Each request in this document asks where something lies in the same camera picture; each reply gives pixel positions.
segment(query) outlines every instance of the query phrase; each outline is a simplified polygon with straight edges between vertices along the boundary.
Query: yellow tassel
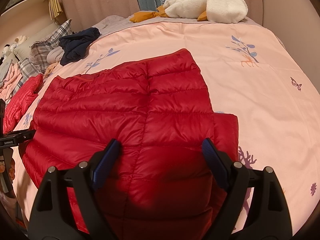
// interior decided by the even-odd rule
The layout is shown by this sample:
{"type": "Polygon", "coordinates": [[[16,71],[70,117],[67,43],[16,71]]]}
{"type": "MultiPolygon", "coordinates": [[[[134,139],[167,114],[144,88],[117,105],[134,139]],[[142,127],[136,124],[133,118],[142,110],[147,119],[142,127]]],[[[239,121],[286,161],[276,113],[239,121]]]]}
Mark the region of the yellow tassel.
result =
{"type": "Polygon", "coordinates": [[[51,20],[55,19],[62,13],[62,9],[58,0],[49,0],[49,13],[51,20]]]}

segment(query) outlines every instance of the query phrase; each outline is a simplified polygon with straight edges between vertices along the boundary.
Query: navy blue garment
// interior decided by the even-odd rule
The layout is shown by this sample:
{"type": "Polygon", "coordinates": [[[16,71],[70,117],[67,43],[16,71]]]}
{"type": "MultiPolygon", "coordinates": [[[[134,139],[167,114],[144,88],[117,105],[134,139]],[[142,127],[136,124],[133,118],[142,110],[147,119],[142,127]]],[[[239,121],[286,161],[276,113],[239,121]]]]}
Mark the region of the navy blue garment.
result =
{"type": "Polygon", "coordinates": [[[87,47],[100,36],[97,28],[91,27],[78,33],[63,36],[59,39],[59,46],[64,54],[60,60],[61,65],[76,62],[84,58],[87,47]]]}

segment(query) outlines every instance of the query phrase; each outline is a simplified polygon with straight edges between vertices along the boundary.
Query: human hand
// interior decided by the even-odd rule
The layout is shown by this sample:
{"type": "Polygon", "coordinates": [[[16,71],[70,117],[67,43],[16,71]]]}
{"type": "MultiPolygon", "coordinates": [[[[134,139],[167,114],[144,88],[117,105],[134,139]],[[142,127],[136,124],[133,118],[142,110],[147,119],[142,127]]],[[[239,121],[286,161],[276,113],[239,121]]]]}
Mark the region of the human hand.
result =
{"type": "MultiPolygon", "coordinates": [[[[11,159],[11,167],[9,169],[9,177],[11,180],[14,180],[15,178],[15,161],[14,159],[11,159]]],[[[3,165],[0,165],[0,173],[3,173],[5,170],[5,167],[3,165]]]]}

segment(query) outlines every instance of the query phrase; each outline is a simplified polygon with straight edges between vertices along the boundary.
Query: metal screw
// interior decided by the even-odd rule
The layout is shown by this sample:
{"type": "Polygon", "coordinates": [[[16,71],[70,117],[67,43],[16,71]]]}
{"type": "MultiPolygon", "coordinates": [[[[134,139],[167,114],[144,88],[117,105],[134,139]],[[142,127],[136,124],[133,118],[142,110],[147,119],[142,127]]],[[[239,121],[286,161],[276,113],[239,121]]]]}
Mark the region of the metal screw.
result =
{"type": "Polygon", "coordinates": [[[243,165],[241,162],[235,162],[233,163],[233,166],[235,166],[237,169],[240,169],[243,165]]]}
{"type": "Polygon", "coordinates": [[[80,162],[80,163],[79,163],[79,167],[80,167],[81,169],[85,168],[86,166],[88,166],[88,163],[87,163],[87,162],[80,162]]]}
{"type": "Polygon", "coordinates": [[[266,172],[267,172],[267,173],[273,173],[273,168],[267,166],[267,167],[266,167],[266,172]]]}
{"type": "Polygon", "coordinates": [[[51,166],[51,167],[49,167],[48,172],[49,173],[53,173],[55,170],[56,170],[56,167],[55,166],[51,166]]]}

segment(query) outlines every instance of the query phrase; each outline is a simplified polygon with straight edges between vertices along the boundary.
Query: orange deer print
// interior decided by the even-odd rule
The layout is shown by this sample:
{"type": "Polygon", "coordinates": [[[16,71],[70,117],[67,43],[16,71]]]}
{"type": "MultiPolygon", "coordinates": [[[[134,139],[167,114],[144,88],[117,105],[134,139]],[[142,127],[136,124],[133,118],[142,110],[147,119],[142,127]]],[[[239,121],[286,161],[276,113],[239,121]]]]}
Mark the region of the orange deer print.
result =
{"type": "Polygon", "coordinates": [[[255,64],[257,67],[258,67],[258,65],[255,63],[255,62],[253,62],[252,61],[252,58],[251,57],[249,57],[248,55],[243,55],[247,60],[242,60],[241,61],[241,65],[242,65],[242,67],[244,67],[244,65],[243,65],[243,63],[246,63],[249,67],[254,67],[254,65],[253,64],[255,64]]]}

